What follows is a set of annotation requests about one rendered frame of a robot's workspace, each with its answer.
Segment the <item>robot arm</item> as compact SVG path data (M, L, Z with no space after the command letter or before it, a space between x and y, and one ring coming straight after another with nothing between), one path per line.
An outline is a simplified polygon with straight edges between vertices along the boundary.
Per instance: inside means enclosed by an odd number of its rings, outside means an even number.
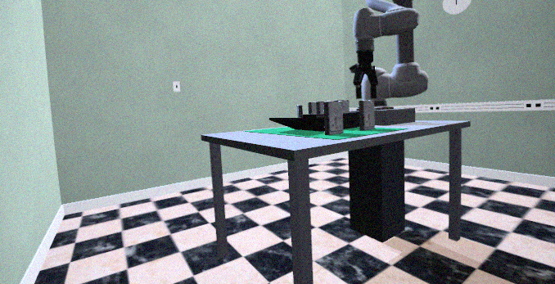
M374 100L374 110L394 109L386 99L391 97L412 97L427 90L428 75L420 71L414 62L413 30L419 24L419 13L413 9L413 0L367 0L368 7L356 11L354 15L354 38L356 53L374 51L374 39L396 35L397 65L392 74L375 68L377 75L377 98L371 98L370 82L364 75L363 101ZM374 11L384 14L375 15ZM382 100L382 101L380 101Z

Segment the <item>green flat mat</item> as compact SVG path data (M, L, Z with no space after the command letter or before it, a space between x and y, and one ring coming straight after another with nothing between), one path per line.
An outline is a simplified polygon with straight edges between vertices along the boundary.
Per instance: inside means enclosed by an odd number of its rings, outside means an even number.
M268 133L268 134L287 135L287 136L296 136L296 137L313 137L313 138L322 138L322 139L331 139L331 140L341 140L346 138L362 137L362 136L378 134L378 133L388 133L388 132L399 131L404 129L408 129L408 128L375 128L375 129L362 131L362 130L359 130L359 127L358 127L358 128L344 129L344 132L339 134L325 135L325 132L320 132L320 131L298 130L290 127L284 127L284 128L267 128L267 129L251 130L250 133Z

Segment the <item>status display screen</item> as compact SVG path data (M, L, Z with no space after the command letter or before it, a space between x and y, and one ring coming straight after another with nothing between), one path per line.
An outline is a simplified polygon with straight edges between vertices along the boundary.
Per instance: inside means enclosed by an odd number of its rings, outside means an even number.
M272 119L287 119L287 120L272 120ZM293 129L325 132L325 128L318 126L316 124L312 124L300 118L269 118L269 120Z

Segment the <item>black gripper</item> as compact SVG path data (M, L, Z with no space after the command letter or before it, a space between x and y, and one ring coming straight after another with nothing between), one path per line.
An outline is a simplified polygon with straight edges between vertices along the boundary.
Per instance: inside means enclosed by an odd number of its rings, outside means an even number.
M375 66L371 65L373 62L373 51L358 52L358 63L355 67L354 85L356 87L356 99L362 98L362 85L363 77L366 74L371 84L371 98L377 98L377 75ZM362 71L362 72L361 72Z

